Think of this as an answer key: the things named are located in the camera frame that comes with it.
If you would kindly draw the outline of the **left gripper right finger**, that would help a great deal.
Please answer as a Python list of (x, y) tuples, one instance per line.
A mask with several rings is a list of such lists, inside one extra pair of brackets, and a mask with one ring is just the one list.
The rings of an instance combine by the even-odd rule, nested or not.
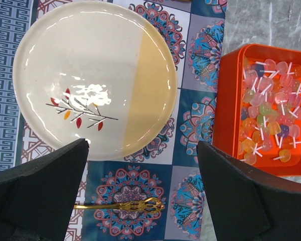
[(197, 157), (217, 240), (301, 240), (301, 183), (208, 142), (197, 144)]

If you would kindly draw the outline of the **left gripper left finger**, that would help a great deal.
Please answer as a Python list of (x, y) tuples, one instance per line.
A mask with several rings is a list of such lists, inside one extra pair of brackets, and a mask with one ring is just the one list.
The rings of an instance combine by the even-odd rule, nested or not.
[(64, 240), (88, 151), (78, 139), (0, 171), (0, 240)]

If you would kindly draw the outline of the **orange candy box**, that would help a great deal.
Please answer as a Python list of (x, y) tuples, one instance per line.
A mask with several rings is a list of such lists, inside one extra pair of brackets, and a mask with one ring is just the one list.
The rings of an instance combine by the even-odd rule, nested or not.
[(276, 176), (301, 176), (301, 51), (249, 44), (221, 58), (213, 145)]

